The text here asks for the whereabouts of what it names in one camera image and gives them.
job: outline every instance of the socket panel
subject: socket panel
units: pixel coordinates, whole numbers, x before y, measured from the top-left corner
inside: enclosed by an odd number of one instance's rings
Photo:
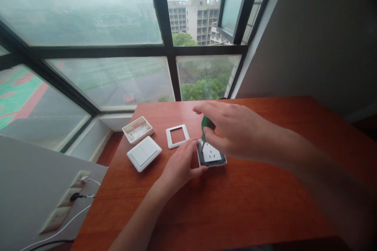
[[[84,176],[90,176],[90,172],[88,171],[79,171],[77,173],[77,176],[75,177],[75,179],[73,180],[72,184],[71,184],[71,187],[80,187],[80,188],[83,188],[85,183],[81,182],[82,178]]]
[[[71,209],[71,207],[56,208],[52,212],[52,214],[50,215],[50,217],[48,218],[46,223],[44,224],[40,234],[48,233],[48,232],[55,231],[55,230],[59,229],[61,227],[61,225],[63,224],[65,218],[67,217],[70,209]]]
[[[66,193],[64,194],[62,200],[60,200],[58,207],[67,207],[67,206],[72,206],[73,201],[70,201],[71,196],[74,193],[80,193],[82,188],[80,187],[71,187],[69,188]]]

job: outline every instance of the white cable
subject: white cable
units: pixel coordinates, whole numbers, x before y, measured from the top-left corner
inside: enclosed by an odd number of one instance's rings
[[[96,184],[98,184],[99,186],[101,186],[101,183],[99,183],[98,181],[96,180],[92,180],[91,178],[88,178],[88,180],[92,181],[92,182],[95,182]]]
[[[78,213],[76,216],[74,216],[61,230],[59,230],[57,233],[55,233],[54,235],[44,239],[44,240],[41,240],[41,241],[38,241],[36,243],[33,243],[33,244],[30,244],[29,246],[21,249],[20,251],[24,251],[26,249],[29,249],[30,247],[34,246],[34,245],[37,245],[37,244],[40,244],[42,242],[45,242],[47,240],[50,240],[51,238],[57,236],[59,233],[61,233],[74,219],[76,219],[81,213],[83,213],[85,210],[87,210],[91,205],[89,205],[88,207],[86,207],[84,210],[82,210],[80,213]]]

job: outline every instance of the building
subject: building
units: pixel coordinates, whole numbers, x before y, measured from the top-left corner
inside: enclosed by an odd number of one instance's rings
[[[188,33],[199,45],[210,45],[212,25],[219,17],[219,0],[168,0],[168,8],[172,33]]]
[[[225,36],[223,36],[222,34],[220,34],[219,32],[217,32],[216,27],[217,27],[217,22],[214,22],[212,24],[212,27],[211,27],[211,39],[210,39],[209,44],[210,45],[214,45],[214,44],[218,44],[218,45],[233,45],[232,43],[230,43],[226,39]]]

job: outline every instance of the wooden table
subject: wooden table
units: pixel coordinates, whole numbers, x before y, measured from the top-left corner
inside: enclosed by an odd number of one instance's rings
[[[312,97],[227,100],[245,105],[269,121],[294,130],[345,168],[376,187],[377,146]],[[144,116],[162,153],[138,173],[126,153],[124,136],[72,250],[107,250],[176,151],[165,130],[186,124],[201,136],[196,102],[139,104],[132,120]],[[165,206],[152,235],[151,250],[223,250],[335,235],[308,193],[288,172],[227,156],[190,181]],[[192,166],[198,166],[193,153]]]

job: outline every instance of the wall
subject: wall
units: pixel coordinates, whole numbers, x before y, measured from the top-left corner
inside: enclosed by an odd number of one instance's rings
[[[94,118],[67,150],[66,155],[95,163],[112,133],[112,130],[98,117]]]
[[[377,102],[375,0],[270,1],[232,98],[312,95],[342,116]]]
[[[9,137],[0,136],[0,250],[20,250],[51,236],[39,232],[57,207],[78,171],[90,171],[90,178],[102,182],[107,167],[66,156]],[[86,183],[83,194],[96,194],[97,184]],[[92,199],[78,199],[63,225],[90,205]],[[78,216],[53,240],[76,237],[87,212]]]

